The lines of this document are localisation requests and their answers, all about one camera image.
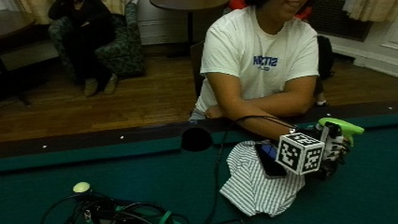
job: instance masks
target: black and white cube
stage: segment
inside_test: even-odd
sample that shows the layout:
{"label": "black and white cube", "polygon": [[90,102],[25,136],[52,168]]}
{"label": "black and white cube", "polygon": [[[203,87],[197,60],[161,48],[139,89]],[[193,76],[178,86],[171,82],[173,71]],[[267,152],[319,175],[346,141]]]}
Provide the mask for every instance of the black and white cube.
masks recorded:
{"label": "black and white cube", "polygon": [[296,175],[319,169],[324,143],[303,133],[284,134],[279,137],[275,161]]}

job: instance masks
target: striped cloth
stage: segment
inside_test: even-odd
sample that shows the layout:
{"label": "striped cloth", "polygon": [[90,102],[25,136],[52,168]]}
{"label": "striped cloth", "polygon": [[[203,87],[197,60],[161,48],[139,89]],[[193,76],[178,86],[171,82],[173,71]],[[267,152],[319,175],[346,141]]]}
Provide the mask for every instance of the striped cloth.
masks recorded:
{"label": "striped cloth", "polygon": [[246,141],[233,148],[226,159],[231,177],[219,193],[249,217],[258,213],[274,217],[290,207],[295,194],[304,185],[304,177],[287,171],[286,178],[267,179],[254,144],[255,142]]}

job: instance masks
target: table leg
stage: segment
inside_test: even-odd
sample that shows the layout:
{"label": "table leg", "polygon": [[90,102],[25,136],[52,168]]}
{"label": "table leg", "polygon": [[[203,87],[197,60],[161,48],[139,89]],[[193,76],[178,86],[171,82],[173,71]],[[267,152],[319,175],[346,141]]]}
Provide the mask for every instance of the table leg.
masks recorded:
{"label": "table leg", "polygon": [[190,46],[194,44],[194,20],[193,20],[193,12],[187,12],[187,20],[186,20],[186,30],[187,30],[187,42],[183,43],[182,50],[169,53],[166,55],[167,58],[178,58],[178,57],[189,57],[190,56]]}

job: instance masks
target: seated person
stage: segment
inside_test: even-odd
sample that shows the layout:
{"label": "seated person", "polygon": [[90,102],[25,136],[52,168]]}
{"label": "seated person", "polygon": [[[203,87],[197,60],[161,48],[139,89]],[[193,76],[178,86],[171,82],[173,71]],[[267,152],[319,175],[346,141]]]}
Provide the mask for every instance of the seated person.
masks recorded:
{"label": "seated person", "polygon": [[117,77],[94,56],[94,50],[114,39],[109,9],[101,0],[55,0],[48,16],[53,20],[66,16],[71,21],[74,29],[65,35],[62,44],[77,80],[85,82],[85,96],[102,88],[105,94],[111,94]]}
{"label": "seated person", "polygon": [[[294,15],[302,21],[307,21],[308,17],[311,16],[312,3],[314,3],[314,0],[308,0]],[[242,9],[245,7],[246,7],[245,0],[230,0],[229,1],[229,8],[231,10]],[[326,101],[326,97],[324,97],[323,85],[322,85],[320,78],[318,78],[315,81],[315,88],[314,88],[312,96],[315,99],[315,104],[314,104],[315,106],[327,106],[328,105],[327,101]]]}
{"label": "seated person", "polygon": [[263,116],[238,124],[274,140],[294,132],[275,121],[312,106],[316,32],[294,18],[304,3],[245,0],[247,7],[211,25],[201,60],[206,79],[190,119]]}

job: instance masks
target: dark chair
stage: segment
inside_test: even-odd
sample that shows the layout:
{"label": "dark chair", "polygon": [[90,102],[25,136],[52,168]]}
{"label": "dark chair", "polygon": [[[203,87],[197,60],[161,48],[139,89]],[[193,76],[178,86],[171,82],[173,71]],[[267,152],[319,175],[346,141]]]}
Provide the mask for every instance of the dark chair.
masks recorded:
{"label": "dark chair", "polygon": [[[103,66],[118,77],[137,77],[143,74],[142,43],[137,22],[137,5],[125,5],[122,15],[113,14],[114,40],[95,49],[95,56]],[[62,36],[71,29],[70,21],[66,17],[53,21],[48,28],[49,37],[57,49],[62,65],[75,80],[73,66],[66,57],[62,46]]]}
{"label": "dark chair", "polygon": [[201,84],[205,77],[199,74],[201,55],[202,55],[203,41],[198,42],[190,47],[190,63],[195,82],[195,94],[199,97]]}

